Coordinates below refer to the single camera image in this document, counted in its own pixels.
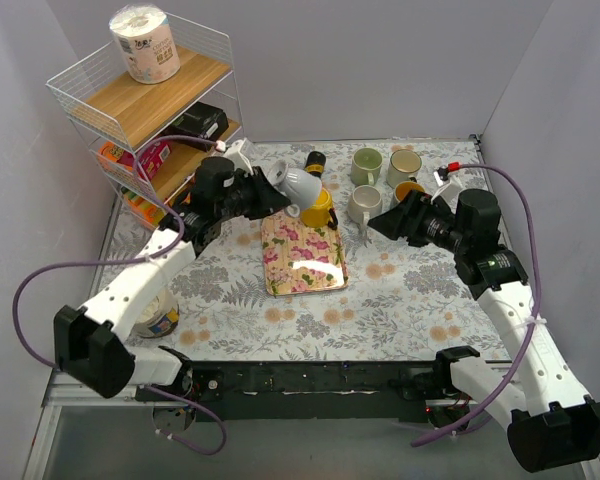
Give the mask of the blue glazed mug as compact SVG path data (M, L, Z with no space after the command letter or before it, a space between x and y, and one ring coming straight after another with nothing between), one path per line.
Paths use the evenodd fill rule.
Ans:
M415 181L404 181L396 185L393 189L391 207L400 204L412 191L424 192L424 188Z

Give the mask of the white grey mug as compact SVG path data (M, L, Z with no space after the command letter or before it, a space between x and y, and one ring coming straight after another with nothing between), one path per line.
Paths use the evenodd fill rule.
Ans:
M366 234L369 221L382 213L382 205L382 195L376 187L357 186L349 197L347 214L360 232Z

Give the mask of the cream mug with black handle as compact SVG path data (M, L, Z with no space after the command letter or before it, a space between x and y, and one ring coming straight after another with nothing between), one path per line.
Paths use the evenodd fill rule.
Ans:
M422 167L421 157L414 151L399 149L392 153L387 171L387 184L395 188L398 184L411 181Z

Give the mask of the light green ceramic mug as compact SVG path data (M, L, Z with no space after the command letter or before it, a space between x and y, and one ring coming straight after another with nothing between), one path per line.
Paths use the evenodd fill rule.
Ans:
M355 186L375 186L380 177L383 157L373 148L357 150L352 159L350 179Z

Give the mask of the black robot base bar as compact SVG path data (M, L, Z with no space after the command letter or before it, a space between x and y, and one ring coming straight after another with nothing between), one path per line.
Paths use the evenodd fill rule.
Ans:
M223 420L397 419L462 411L432 361L197 361L186 397Z

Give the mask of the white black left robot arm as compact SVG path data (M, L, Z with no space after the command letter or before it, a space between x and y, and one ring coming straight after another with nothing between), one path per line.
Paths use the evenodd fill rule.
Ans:
M224 222L266 218L290 205L282 192L288 171L283 162L269 171L245 171L224 157L204 159L133 264L79 308L63 306L56 313L59 369L103 398L146 383L170 399L185 398L193 377L183 369L183 355L166 347L130 350L125 342L149 304L219 236Z

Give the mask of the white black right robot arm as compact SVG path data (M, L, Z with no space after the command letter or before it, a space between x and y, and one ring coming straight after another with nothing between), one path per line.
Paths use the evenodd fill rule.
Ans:
M509 377L499 376L473 348L437 353L434 389L461 392L505 430L510 449L530 473L595 459L600 454L600 402L576 378L545 320L534 313L528 276L517 256L500 243L501 210L494 194L460 193L450 208L441 198L410 192L368 223L391 240L433 244L451 252L461 281L495 326L512 358Z

